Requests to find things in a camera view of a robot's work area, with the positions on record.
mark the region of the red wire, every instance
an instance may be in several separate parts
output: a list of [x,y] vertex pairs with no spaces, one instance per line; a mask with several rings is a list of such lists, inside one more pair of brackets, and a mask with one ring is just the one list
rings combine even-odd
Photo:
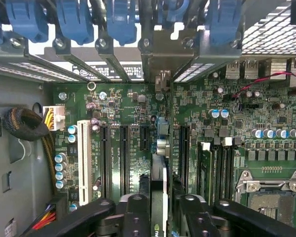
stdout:
[[40,226],[40,227],[44,226],[44,224],[47,224],[48,222],[52,221],[51,219],[55,220],[55,219],[56,219],[55,215],[56,215],[55,212],[52,213],[52,214],[49,215],[45,220],[40,221],[40,222],[38,222],[37,224],[35,224],[35,225],[33,226],[33,229],[37,229],[37,227],[39,227],[39,226]]
[[288,73],[288,72],[278,72],[278,73],[273,73],[272,75],[269,75],[267,77],[263,77],[263,78],[259,78],[256,79],[255,81],[253,81],[251,84],[241,88],[235,95],[233,95],[232,97],[237,97],[239,95],[239,92],[243,91],[243,90],[247,90],[249,89],[251,86],[253,86],[254,84],[258,83],[258,82],[262,82],[265,80],[269,80],[271,77],[274,76],[278,76],[278,75],[290,75],[290,76],[294,76],[292,73]]

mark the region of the motherboard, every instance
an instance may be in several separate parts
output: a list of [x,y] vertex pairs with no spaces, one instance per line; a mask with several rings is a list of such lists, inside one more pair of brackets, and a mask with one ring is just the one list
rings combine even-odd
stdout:
[[[296,227],[296,88],[259,83],[237,94],[247,84],[217,74],[164,94],[154,84],[58,85],[54,102],[66,115],[66,130],[55,133],[56,153],[66,155],[58,188],[68,192],[70,210],[85,195],[86,203],[118,202],[138,193],[158,146],[173,141],[170,157],[162,155],[187,193],[209,204],[233,199]],[[90,139],[81,147],[80,125]],[[82,174],[79,152],[88,149]],[[90,184],[81,183],[86,176]],[[81,185],[89,185],[83,195]]]

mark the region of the power connector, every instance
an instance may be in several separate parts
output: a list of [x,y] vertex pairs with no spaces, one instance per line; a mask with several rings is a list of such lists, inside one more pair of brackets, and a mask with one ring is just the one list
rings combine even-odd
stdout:
[[46,116],[47,126],[50,131],[65,128],[65,106],[43,106],[43,114],[49,109]]

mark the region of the white power connector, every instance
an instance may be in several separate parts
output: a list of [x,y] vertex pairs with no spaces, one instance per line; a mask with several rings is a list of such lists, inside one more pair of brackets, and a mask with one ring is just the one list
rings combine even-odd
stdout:
[[52,110],[50,122],[53,122],[50,131],[57,131],[65,128],[65,106],[43,106],[43,115],[47,109]]

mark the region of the white pci slot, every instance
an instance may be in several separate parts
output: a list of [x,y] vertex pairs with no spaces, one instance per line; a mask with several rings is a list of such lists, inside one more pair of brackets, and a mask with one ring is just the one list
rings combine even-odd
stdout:
[[79,204],[88,204],[92,200],[91,171],[91,123],[89,120],[78,121],[78,171]]

